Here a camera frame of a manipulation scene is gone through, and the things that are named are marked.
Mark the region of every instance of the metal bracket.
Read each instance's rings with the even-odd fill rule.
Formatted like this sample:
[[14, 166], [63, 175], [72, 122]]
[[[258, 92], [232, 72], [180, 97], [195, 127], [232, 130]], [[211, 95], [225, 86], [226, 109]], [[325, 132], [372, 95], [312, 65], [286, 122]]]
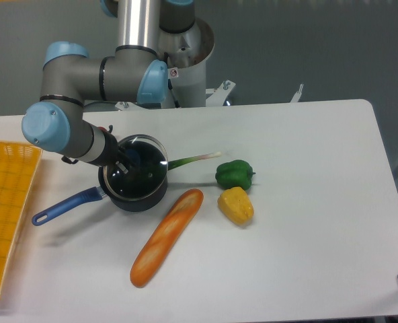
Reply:
[[117, 102], [115, 105], [116, 109], [119, 111], [143, 111], [147, 110], [141, 106], [137, 106], [135, 103], [132, 102]]
[[216, 89], [206, 89], [206, 106], [223, 106], [229, 94], [235, 89], [236, 83], [228, 79]]
[[292, 100], [290, 101], [290, 103], [297, 103], [297, 102], [299, 102], [299, 100], [300, 100], [300, 98], [301, 98], [301, 96], [302, 96], [302, 90], [303, 90], [303, 88], [304, 88], [304, 85], [301, 84], [301, 86], [299, 86], [298, 92], [296, 92], [296, 93], [293, 95], [293, 98], [292, 98]]

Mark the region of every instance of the green onion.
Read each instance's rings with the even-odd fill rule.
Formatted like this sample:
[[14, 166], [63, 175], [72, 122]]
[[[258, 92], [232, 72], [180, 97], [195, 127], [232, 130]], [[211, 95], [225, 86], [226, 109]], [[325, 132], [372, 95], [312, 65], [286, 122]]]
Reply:
[[186, 165], [188, 163], [196, 162], [198, 160], [220, 157], [221, 155], [222, 155], [222, 153], [220, 151], [218, 151], [216, 153], [209, 153], [206, 155], [199, 155], [199, 156], [194, 156], [194, 157], [187, 157], [187, 158], [172, 160], [168, 163], [167, 170], [172, 170], [174, 168]]

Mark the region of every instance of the black pot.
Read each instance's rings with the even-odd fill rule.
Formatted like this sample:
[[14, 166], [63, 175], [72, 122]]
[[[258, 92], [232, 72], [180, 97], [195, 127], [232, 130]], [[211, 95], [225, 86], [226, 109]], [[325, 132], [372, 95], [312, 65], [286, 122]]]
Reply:
[[135, 165], [124, 173], [119, 166], [99, 168], [99, 183], [111, 201], [121, 209], [140, 212], [154, 207], [167, 190], [167, 154], [158, 140], [135, 135], [119, 142]]
[[32, 218], [42, 225], [71, 209], [88, 202], [102, 200], [106, 195], [119, 208], [140, 212], [154, 207], [167, 190], [168, 160], [165, 148], [148, 135], [134, 135], [119, 142], [121, 159], [128, 165], [100, 167], [100, 187], [79, 192], [64, 201], [39, 212]]

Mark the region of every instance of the pot handle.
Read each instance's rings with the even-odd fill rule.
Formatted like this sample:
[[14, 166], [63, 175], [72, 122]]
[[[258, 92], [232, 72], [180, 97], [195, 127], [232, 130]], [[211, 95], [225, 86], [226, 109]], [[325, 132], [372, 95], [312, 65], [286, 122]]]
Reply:
[[39, 212], [32, 218], [32, 223], [36, 226], [42, 225], [51, 221], [52, 219], [74, 209], [75, 207], [94, 201], [100, 201], [106, 196], [105, 192], [102, 190], [101, 187], [91, 187], [87, 190], [83, 190], [67, 199], [53, 205], [52, 207]]

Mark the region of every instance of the orange tray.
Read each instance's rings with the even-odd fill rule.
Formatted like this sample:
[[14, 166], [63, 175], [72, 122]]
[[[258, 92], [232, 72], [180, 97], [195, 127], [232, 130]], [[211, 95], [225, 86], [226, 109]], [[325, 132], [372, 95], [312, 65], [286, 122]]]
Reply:
[[0, 141], [0, 292], [42, 150]]

